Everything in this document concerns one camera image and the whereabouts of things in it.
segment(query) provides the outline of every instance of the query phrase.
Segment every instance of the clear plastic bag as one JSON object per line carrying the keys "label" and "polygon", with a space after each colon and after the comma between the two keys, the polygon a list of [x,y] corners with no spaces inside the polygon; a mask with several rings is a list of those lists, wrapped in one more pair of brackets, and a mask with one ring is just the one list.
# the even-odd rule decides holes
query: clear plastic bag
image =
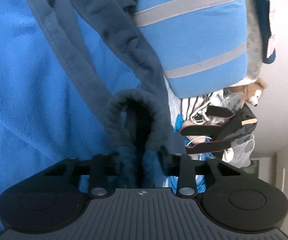
{"label": "clear plastic bag", "polygon": [[234,157],[229,164],[237,168],[249,166],[251,164],[250,155],[255,146],[254,135],[246,135],[233,141],[231,145],[234,152]]}
{"label": "clear plastic bag", "polygon": [[[231,93],[231,94],[228,94],[223,99],[221,104],[217,104],[217,106],[225,107],[235,113],[236,111],[242,108],[241,102],[243,98],[244,98],[244,93],[242,92]],[[229,120],[228,118],[210,117],[207,124],[208,125],[216,125],[216,124],[223,125],[226,122],[228,122],[228,120]]]}

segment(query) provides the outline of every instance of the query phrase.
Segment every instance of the black strap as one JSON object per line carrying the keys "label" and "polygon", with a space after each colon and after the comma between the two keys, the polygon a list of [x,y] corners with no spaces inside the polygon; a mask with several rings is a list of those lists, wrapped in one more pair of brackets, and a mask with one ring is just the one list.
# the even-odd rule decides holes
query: black strap
{"label": "black strap", "polygon": [[[192,159],[183,154],[180,160],[180,173],[177,180],[177,187],[176,187],[176,194],[183,198],[193,198],[197,194],[197,186],[196,186],[196,179],[195,179],[195,167],[194,162]],[[183,195],[180,190],[182,188],[192,188],[194,193],[187,196]]]}
{"label": "black strap", "polygon": [[198,143],[192,147],[186,146],[187,154],[197,154],[197,153],[215,153],[222,152],[226,149],[231,148],[230,141],[211,141]]}
{"label": "black strap", "polygon": [[108,179],[105,174],[105,156],[101,154],[95,155],[90,161],[89,193],[97,187],[108,189]]}
{"label": "black strap", "polygon": [[231,110],[220,106],[208,106],[205,114],[207,116],[216,116],[221,118],[232,118],[234,116],[234,113]]}
{"label": "black strap", "polygon": [[239,109],[235,115],[225,124],[222,130],[216,135],[215,140],[223,140],[227,136],[236,133],[243,128],[242,121],[255,118],[254,114],[246,104]]}
{"label": "black strap", "polygon": [[224,154],[224,151],[220,151],[220,152],[214,152],[212,153],[216,158],[218,159],[222,159],[223,158],[223,154]]}
{"label": "black strap", "polygon": [[183,127],[180,130],[180,134],[183,136],[217,136],[219,132],[222,130],[222,127],[219,125],[190,125]]}

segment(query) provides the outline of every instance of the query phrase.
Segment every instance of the blue fleece blanket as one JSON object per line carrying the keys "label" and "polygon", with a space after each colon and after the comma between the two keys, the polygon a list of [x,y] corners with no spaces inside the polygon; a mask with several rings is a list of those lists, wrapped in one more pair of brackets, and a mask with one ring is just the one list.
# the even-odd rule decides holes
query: blue fleece blanket
{"label": "blue fleece blanket", "polygon": [[[37,5],[44,6],[45,1],[50,13],[37,19]],[[75,7],[80,5],[79,11],[68,4],[70,0],[62,1],[67,2],[62,12],[63,8],[56,4],[58,1],[0,0],[0,194],[63,158],[83,160],[109,152],[111,144],[101,119],[90,110],[104,112],[105,109],[96,107],[105,105],[102,101],[107,95],[142,88],[155,94],[166,110],[165,114],[169,114],[159,60],[123,11],[136,1],[123,0],[122,8],[120,0],[95,0],[102,5],[94,5],[89,18],[88,7],[78,4],[80,1],[76,1]],[[57,16],[62,13],[53,18],[58,30],[47,23],[53,16],[53,9],[57,10]],[[100,18],[105,13],[107,21]],[[117,16],[111,21],[110,16],[114,14]],[[63,17],[68,17],[76,28],[66,28]],[[118,27],[126,30],[105,29],[103,23],[106,22],[120,24]],[[72,43],[81,57],[71,51],[60,54],[53,44],[56,35],[65,28],[69,39],[59,46]],[[72,63],[71,66],[78,67],[81,65],[78,62],[89,64],[100,78],[96,84],[105,85],[102,90],[90,82],[88,89],[97,101],[85,103],[82,90],[78,90],[68,77],[71,70],[67,66]]]}

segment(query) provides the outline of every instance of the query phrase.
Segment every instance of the black plastic device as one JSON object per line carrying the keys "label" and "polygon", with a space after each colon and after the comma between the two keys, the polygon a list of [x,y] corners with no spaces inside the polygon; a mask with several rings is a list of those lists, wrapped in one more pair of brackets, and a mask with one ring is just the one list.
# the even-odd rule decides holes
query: black plastic device
{"label": "black plastic device", "polygon": [[[192,160],[158,153],[170,188],[116,188],[116,154],[91,160],[66,159],[12,186],[0,196],[0,217],[7,230],[0,240],[284,240],[281,227],[288,200],[277,188],[221,160]],[[78,190],[90,175],[88,193]],[[195,176],[206,191],[197,193]]]}

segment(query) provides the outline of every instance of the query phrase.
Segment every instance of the stuffed animal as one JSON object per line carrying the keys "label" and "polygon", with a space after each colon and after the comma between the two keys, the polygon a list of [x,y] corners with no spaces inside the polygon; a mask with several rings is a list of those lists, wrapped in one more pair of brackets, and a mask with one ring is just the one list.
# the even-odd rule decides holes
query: stuffed animal
{"label": "stuffed animal", "polygon": [[264,89],[267,88],[267,83],[264,82],[262,78],[258,78],[257,81],[245,86],[239,87],[228,87],[227,89],[233,93],[243,92],[244,98],[241,102],[241,105],[244,105],[244,102],[248,102],[253,106],[257,106],[258,100],[263,94]]}

